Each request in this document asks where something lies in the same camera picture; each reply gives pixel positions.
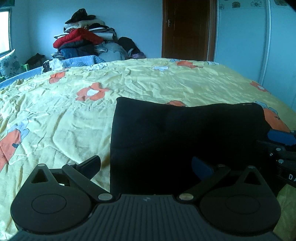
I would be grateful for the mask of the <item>black pants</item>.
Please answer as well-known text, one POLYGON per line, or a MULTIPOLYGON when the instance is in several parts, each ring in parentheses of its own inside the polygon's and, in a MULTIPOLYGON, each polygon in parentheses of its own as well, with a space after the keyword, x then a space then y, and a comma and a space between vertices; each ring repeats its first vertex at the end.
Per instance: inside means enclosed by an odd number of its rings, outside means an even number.
POLYGON ((117 99, 110 146, 110 190, 164 195, 196 185, 194 159, 213 169, 254 160, 271 129, 256 103, 181 107, 117 99))

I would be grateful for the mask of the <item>green plastic chair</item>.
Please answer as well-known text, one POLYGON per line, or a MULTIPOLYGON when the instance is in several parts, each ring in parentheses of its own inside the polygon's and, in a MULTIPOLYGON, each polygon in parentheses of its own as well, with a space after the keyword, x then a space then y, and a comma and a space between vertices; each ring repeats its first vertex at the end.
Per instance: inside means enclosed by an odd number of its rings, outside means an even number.
POLYGON ((28 64, 24 64, 22 65, 22 68, 24 69, 25 72, 29 71, 30 68, 29 68, 29 65, 28 64))

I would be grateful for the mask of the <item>brown wooden door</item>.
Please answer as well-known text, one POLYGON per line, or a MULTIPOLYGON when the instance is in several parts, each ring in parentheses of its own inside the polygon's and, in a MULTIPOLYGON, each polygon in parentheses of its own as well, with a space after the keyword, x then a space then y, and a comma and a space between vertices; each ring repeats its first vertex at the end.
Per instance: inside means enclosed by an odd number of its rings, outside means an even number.
POLYGON ((163 1, 162 57, 213 61, 218 2, 163 1))

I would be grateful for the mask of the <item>dark bag on chair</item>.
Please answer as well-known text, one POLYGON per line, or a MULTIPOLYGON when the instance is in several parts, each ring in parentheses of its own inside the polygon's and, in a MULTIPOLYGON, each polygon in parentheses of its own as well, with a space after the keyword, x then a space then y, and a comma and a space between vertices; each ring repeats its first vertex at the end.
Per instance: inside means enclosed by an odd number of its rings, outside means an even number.
POLYGON ((30 57, 27 61, 26 64, 28 64, 29 69, 35 69, 38 67, 41 67, 46 60, 45 55, 37 53, 36 55, 30 57))

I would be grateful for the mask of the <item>pile of clothes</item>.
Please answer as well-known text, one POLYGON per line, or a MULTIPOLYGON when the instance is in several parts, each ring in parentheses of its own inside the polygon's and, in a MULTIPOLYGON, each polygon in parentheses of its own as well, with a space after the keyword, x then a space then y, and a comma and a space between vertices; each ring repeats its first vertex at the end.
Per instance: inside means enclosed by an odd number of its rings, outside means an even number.
POLYGON ((86 9, 76 11, 64 23, 63 33, 54 37, 52 58, 69 58, 95 55, 106 62, 127 59, 144 59, 135 42, 128 37, 117 37, 114 28, 104 24, 86 9))

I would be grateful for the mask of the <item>floral pillow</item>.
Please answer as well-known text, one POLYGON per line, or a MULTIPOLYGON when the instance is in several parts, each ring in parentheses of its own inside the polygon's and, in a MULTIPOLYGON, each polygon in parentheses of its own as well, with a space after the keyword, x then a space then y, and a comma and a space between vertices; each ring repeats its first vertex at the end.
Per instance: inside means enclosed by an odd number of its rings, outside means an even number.
POLYGON ((23 67, 18 61, 18 57, 15 54, 15 49, 1 57, 0 65, 1 75, 5 79, 9 79, 23 73, 23 67))

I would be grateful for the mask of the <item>yellow floral bed quilt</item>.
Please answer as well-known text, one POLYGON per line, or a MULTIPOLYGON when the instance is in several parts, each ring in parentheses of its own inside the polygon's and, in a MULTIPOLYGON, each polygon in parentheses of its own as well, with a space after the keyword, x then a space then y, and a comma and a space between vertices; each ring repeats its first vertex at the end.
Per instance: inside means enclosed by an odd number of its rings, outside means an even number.
POLYGON ((101 158, 93 181, 109 188, 112 119, 118 97, 191 107, 257 102, 295 129, 295 112, 257 82, 217 63, 159 58, 38 72, 1 87, 1 240, 16 234, 10 206, 39 163, 61 168, 101 158))

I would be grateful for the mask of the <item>window with frame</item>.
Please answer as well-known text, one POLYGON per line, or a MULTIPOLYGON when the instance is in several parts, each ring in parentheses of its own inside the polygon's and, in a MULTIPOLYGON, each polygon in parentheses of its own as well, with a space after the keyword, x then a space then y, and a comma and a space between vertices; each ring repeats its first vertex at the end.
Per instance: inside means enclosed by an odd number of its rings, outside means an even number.
POLYGON ((11 51, 11 8, 2 8, 0 13, 0 54, 11 51))

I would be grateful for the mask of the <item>white wardrobe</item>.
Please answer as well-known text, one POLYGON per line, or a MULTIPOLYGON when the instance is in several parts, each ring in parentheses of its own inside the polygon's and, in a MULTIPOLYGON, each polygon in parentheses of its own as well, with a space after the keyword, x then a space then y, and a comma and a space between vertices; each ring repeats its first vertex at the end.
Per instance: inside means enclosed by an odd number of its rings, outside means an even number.
POLYGON ((286 1, 218 1, 214 60, 295 109, 295 10, 286 1))

